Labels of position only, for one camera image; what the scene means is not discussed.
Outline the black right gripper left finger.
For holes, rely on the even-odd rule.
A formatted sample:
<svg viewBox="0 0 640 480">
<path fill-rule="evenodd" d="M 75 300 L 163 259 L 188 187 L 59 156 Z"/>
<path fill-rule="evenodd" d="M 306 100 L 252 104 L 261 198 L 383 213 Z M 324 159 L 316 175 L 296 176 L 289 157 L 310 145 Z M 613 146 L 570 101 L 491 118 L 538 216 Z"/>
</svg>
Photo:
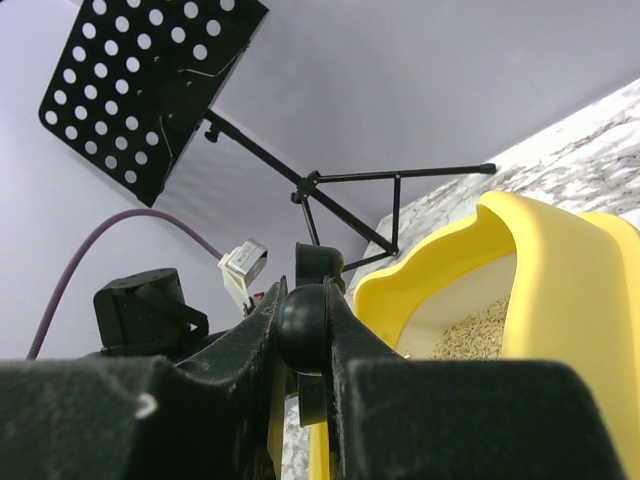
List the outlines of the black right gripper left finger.
<svg viewBox="0 0 640 480">
<path fill-rule="evenodd" d="M 288 292 L 179 363 L 162 356 L 7 361 L 5 479 L 277 479 L 286 367 L 274 327 Z"/>
</svg>

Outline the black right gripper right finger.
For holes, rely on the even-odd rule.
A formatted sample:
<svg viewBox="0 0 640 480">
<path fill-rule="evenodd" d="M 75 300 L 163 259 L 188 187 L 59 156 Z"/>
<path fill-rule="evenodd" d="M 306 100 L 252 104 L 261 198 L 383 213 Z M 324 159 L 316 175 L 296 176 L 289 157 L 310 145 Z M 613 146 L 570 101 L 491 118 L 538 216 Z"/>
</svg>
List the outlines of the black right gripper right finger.
<svg viewBox="0 0 640 480">
<path fill-rule="evenodd" d="M 335 479 L 621 479 L 586 384 L 549 361 L 411 361 L 323 285 Z"/>
</svg>

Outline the black slotted litter scoop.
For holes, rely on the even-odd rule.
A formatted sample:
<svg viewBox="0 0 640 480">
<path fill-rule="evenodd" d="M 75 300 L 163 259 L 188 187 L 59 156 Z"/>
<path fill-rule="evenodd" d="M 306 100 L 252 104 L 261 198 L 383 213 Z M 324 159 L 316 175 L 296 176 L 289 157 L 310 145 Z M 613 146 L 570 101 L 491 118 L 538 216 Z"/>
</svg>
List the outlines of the black slotted litter scoop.
<svg viewBox="0 0 640 480">
<path fill-rule="evenodd" d="M 276 340 L 281 357 L 296 373 L 299 421 L 303 427 L 327 420 L 329 361 L 328 307 L 324 286 L 346 291 L 344 260 L 335 248 L 298 243 L 295 247 L 296 287 L 280 307 Z"/>
</svg>

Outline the yellow plastic litter box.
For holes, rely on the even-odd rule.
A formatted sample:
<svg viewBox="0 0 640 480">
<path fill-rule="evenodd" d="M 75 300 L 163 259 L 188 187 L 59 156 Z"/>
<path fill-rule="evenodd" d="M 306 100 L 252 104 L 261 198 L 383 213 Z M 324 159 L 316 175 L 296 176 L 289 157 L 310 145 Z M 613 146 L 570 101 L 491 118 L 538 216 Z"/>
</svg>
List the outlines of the yellow plastic litter box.
<svg viewBox="0 0 640 480">
<path fill-rule="evenodd" d="M 549 361 L 589 389 L 625 475 L 639 475 L 639 233 L 607 213 L 569 213 L 492 191 L 473 215 L 422 240 L 399 264 L 365 276 L 356 317 L 411 361 L 444 332 L 510 296 L 502 355 Z M 310 477 L 329 471 L 325 425 L 311 430 Z"/>
</svg>

